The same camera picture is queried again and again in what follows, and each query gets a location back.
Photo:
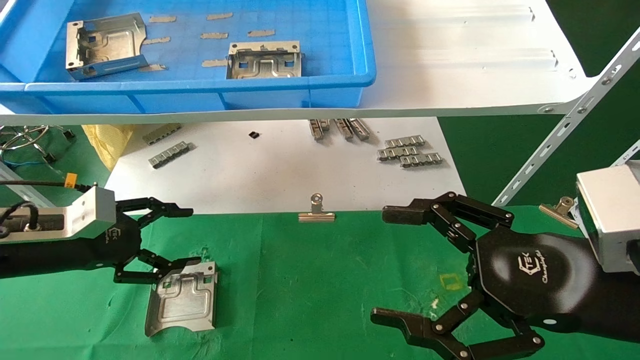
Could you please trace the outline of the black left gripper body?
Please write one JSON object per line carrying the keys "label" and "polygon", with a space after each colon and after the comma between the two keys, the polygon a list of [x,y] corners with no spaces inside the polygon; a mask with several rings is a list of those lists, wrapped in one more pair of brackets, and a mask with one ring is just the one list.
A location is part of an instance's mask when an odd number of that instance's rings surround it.
{"label": "black left gripper body", "polygon": [[137,257],[142,235],[134,218],[118,213],[116,223],[86,243],[89,262],[86,269],[102,269],[126,265]]}

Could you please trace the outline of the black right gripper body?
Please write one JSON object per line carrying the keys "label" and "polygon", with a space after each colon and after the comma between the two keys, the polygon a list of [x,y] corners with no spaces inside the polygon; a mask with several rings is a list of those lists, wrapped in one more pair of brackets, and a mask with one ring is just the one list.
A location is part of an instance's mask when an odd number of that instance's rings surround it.
{"label": "black right gripper body", "polygon": [[477,240],[474,255],[492,317],[558,333],[583,330],[586,299],[599,275],[586,239],[500,227]]}

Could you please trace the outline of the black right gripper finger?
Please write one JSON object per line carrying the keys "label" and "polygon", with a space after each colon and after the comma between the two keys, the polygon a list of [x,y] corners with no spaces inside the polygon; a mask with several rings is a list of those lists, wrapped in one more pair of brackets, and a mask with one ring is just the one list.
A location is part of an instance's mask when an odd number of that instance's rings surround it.
{"label": "black right gripper finger", "polygon": [[418,313],[375,307],[371,310],[371,321],[400,330],[409,346],[432,350],[444,360],[519,360],[545,346],[544,338],[525,321],[509,316],[505,321],[514,333],[512,337],[471,345],[455,337],[454,331],[462,323],[488,307],[481,291],[471,291],[436,320]]}
{"label": "black right gripper finger", "polygon": [[433,199],[414,198],[409,205],[386,205],[382,221],[387,224],[430,225],[462,253],[475,253],[477,235],[461,221],[485,229],[511,228],[514,214],[455,192]]}

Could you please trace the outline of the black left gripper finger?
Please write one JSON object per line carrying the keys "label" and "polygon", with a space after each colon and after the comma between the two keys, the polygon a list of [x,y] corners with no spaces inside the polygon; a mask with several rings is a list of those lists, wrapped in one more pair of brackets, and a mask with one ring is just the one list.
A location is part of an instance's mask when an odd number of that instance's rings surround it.
{"label": "black left gripper finger", "polygon": [[193,208],[182,208],[176,203],[162,202],[153,197],[117,200],[115,204],[116,210],[122,214],[140,210],[150,211],[137,219],[137,227],[140,230],[162,217],[188,218],[194,215]]}
{"label": "black left gripper finger", "polygon": [[147,249],[140,249],[134,256],[140,262],[150,265],[155,271],[128,271],[125,266],[130,263],[117,263],[114,267],[113,282],[116,284],[153,285],[162,280],[172,271],[182,271],[188,265],[197,265],[201,257],[185,257],[176,260],[168,260]]}

